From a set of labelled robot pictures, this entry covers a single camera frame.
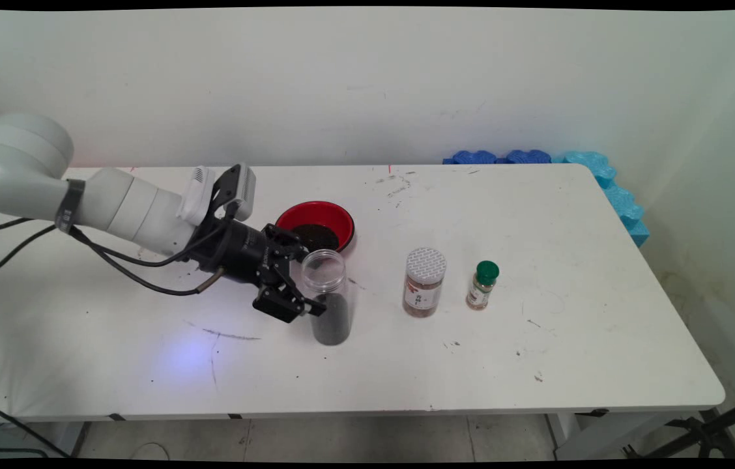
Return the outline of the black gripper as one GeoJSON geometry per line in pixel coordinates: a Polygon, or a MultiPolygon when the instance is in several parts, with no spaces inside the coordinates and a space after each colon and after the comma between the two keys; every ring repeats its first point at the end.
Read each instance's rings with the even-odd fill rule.
{"type": "Polygon", "coordinates": [[[309,314],[322,317],[326,307],[303,296],[290,276],[288,259],[303,261],[309,250],[292,231],[266,225],[258,231],[234,219],[212,218],[193,235],[188,258],[209,273],[258,286],[252,308],[284,323],[309,314]]]}

